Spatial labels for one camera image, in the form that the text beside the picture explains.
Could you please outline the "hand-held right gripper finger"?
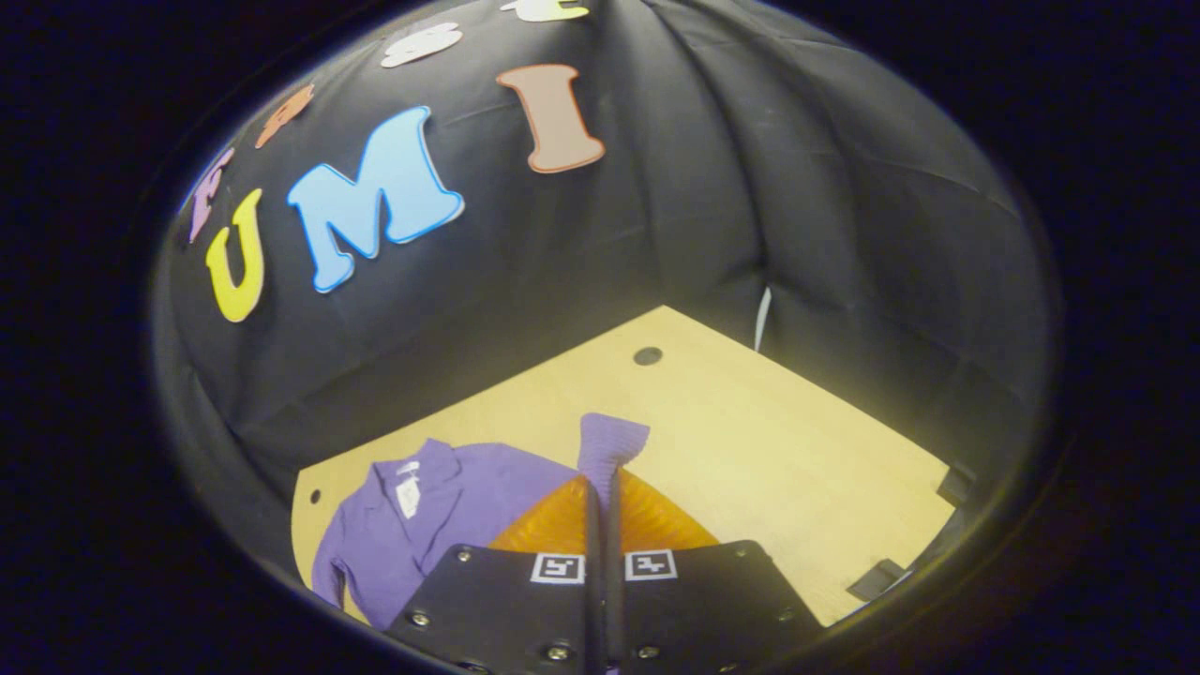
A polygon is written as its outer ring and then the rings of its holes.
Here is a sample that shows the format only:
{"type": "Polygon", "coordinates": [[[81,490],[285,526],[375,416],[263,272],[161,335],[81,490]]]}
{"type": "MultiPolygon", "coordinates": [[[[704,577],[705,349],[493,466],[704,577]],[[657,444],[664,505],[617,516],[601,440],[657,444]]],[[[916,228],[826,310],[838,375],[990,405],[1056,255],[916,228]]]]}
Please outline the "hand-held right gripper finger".
{"type": "Polygon", "coordinates": [[[720,542],[625,468],[605,522],[606,657],[620,674],[762,674],[826,631],[764,546],[720,542]]]}
{"type": "Polygon", "coordinates": [[[388,637],[468,674],[600,674],[594,486],[575,477],[516,526],[517,546],[450,546],[388,637]]]}

